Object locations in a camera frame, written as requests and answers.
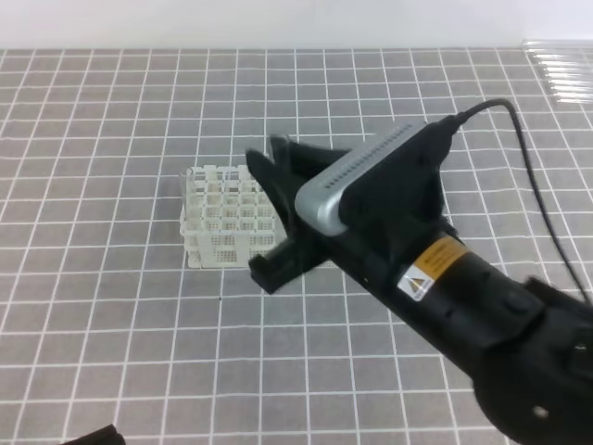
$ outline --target yellow warning label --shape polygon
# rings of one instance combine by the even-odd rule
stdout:
[[[418,260],[414,262],[414,265],[433,280],[436,280],[467,251],[467,248],[457,239],[445,236],[436,240],[425,250]]]

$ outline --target grid mat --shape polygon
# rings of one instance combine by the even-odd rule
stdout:
[[[516,103],[561,241],[593,279],[593,108],[521,49],[0,50],[0,443],[115,422],[132,445],[509,444],[471,382],[337,269],[264,296],[183,267],[177,174],[264,134],[355,146],[485,97]],[[503,110],[443,165],[447,212],[512,277],[573,284]]]

